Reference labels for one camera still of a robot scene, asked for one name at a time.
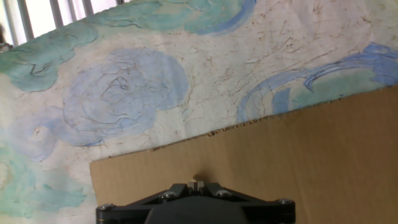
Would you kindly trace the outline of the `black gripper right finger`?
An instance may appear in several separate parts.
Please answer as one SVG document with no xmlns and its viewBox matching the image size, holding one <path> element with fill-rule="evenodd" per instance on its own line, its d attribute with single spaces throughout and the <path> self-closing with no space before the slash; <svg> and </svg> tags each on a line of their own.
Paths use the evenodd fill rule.
<svg viewBox="0 0 398 224">
<path fill-rule="evenodd" d="M 228 205 L 237 205 L 249 223 L 295 223 L 295 202 L 289 198 L 261 200 L 222 187 L 217 182 L 197 182 L 197 192 L 200 196 L 220 199 Z"/>
</svg>

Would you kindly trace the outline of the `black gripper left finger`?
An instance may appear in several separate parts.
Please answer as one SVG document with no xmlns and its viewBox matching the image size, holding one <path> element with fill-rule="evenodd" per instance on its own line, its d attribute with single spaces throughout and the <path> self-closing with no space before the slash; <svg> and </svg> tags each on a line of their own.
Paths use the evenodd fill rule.
<svg viewBox="0 0 398 224">
<path fill-rule="evenodd" d="M 169 189 L 124 206 L 117 206 L 114 203 L 99 205 L 96 208 L 96 224 L 126 223 L 128 220 L 133 223 L 144 223 L 156 205 L 191 196 L 194 190 L 194 182 L 173 184 Z"/>
</svg>

